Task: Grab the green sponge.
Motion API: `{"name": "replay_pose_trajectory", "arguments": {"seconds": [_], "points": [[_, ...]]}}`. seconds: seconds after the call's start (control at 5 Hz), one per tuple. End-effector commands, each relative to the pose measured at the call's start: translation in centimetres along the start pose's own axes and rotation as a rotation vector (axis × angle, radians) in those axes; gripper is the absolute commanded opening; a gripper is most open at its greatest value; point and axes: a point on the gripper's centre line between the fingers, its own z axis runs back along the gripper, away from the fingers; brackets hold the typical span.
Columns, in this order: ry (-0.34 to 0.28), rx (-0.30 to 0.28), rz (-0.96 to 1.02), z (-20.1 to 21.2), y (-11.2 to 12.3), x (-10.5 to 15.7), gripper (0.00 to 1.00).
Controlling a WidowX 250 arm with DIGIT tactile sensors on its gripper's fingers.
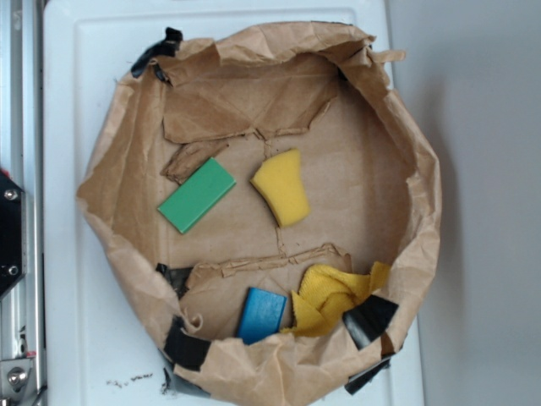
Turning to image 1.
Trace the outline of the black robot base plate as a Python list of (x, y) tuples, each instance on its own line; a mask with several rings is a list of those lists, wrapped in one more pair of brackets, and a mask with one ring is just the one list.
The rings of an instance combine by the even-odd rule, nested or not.
[(1, 170), (1, 299), (4, 299), (23, 277), (23, 198), (24, 191)]

